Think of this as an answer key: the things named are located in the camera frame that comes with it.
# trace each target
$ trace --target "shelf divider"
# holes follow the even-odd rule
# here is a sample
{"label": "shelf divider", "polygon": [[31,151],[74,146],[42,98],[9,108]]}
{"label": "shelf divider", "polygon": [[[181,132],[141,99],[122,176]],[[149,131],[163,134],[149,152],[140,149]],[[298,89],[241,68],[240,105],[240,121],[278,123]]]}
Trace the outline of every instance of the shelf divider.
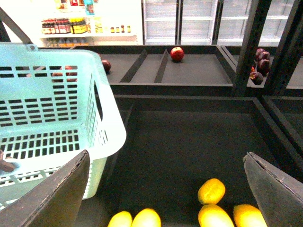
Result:
{"label": "shelf divider", "polygon": [[120,80],[121,83],[129,83],[133,79],[134,75],[144,62],[145,58],[147,57],[147,52],[144,49],[140,56],[137,58],[137,60],[133,63],[133,65],[129,68],[129,70],[126,72],[126,74],[123,76],[123,78]]}
{"label": "shelf divider", "polygon": [[164,71],[167,65],[167,61],[169,59],[169,52],[167,49],[164,51],[162,58],[161,58],[161,64],[159,66],[156,78],[154,80],[154,83],[161,83],[164,75]]}

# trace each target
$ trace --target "fruit display bin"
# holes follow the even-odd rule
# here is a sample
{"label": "fruit display bin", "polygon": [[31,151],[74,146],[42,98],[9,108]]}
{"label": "fruit display bin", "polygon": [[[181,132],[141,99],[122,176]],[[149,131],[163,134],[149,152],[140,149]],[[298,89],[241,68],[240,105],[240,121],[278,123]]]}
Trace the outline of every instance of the fruit display bin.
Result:
{"label": "fruit display bin", "polygon": [[302,158],[256,98],[115,96],[127,139],[102,187],[101,227],[122,210],[157,211],[163,227],[198,227],[201,185],[220,179],[219,202],[257,205],[243,158],[254,152],[302,180]]}
{"label": "fruit display bin", "polygon": [[107,157],[126,139],[99,56],[13,43],[0,43],[0,51],[0,149],[16,167],[0,170],[0,209],[84,149],[90,170],[83,198],[92,197]]}
{"label": "fruit display bin", "polygon": [[[238,64],[240,50],[241,47],[239,46],[221,46],[224,50],[226,55],[230,58],[235,66]],[[261,47],[270,53],[270,63],[273,62],[275,54],[276,54],[276,47]],[[303,58],[301,57],[285,91],[286,96],[302,96],[302,89],[303,89]],[[266,77],[261,85],[255,85],[251,79],[248,81],[248,89],[250,91],[251,96],[255,96],[261,93],[262,88],[264,87],[266,82]]]}
{"label": "fruit display bin", "polygon": [[303,157],[303,98],[263,96],[263,104]]}
{"label": "fruit display bin", "polygon": [[185,56],[173,62],[174,46],[76,46],[111,63],[108,81],[114,94],[229,96],[235,71],[219,46],[181,46]]}

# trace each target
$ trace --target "lemon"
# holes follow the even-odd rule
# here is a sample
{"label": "lemon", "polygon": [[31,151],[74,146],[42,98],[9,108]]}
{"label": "lemon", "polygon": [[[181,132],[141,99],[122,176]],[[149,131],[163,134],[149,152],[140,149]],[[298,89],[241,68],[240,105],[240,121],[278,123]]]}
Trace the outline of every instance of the lemon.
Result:
{"label": "lemon", "polygon": [[132,227],[161,227],[161,219],[155,210],[146,208],[134,218]]}
{"label": "lemon", "polygon": [[224,194],[224,184],[220,180],[212,178],[201,186],[198,191],[198,199],[203,205],[217,204],[223,198]]}
{"label": "lemon", "polygon": [[219,206],[204,205],[198,214],[201,227],[234,227],[231,218]]}
{"label": "lemon", "polygon": [[129,212],[121,211],[112,217],[107,227],[131,227],[132,221],[133,218]]}
{"label": "lemon", "polygon": [[237,227],[267,227],[261,211],[247,204],[233,208],[233,219]]}

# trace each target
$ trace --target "red apple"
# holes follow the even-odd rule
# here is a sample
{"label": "red apple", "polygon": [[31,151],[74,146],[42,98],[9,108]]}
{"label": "red apple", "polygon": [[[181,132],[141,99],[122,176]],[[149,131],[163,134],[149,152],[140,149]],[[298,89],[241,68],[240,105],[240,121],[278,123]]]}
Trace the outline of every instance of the red apple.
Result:
{"label": "red apple", "polygon": [[250,79],[252,80],[252,82],[254,82],[255,85],[262,84],[262,82],[264,80],[262,74],[259,72],[251,72]]}
{"label": "red apple", "polygon": [[264,77],[268,74],[270,70],[270,61],[267,59],[262,59],[258,63],[257,71],[260,72]]}
{"label": "red apple", "polygon": [[105,72],[109,72],[110,68],[111,68],[110,62],[108,60],[104,59],[104,60],[102,60],[102,64],[103,64]]}
{"label": "red apple", "polygon": [[257,49],[257,51],[256,51],[256,57],[255,57],[255,60],[256,60],[257,62],[259,62],[259,60],[260,60],[259,55],[260,55],[262,52],[265,52],[265,50],[262,49],[262,48],[258,48],[258,49]]}
{"label": "red apple", "polygon": [[174,47],[170,51],[170,56],[171,56],[172,60],[181,61],[184,57],[184,51],[182,50],[181,47]]}

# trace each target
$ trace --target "basket handle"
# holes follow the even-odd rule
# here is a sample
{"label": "basket handle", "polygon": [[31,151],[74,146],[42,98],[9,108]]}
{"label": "basket handle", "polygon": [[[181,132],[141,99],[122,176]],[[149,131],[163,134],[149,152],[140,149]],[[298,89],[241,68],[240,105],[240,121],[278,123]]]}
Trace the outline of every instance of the basket handle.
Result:
{"label": "basket handle", "polygon": [[6,162],[3,159],[3,151],[0,150],[0,170],[11,173],[15,170],[15,168],[16,167],[14,164]]}
{"label": "basket handle", "polygon": [[0,20],[3,21],[24,44],[33,44],[30,38],[22,29],[13,21],[12,18],[0,7]]}

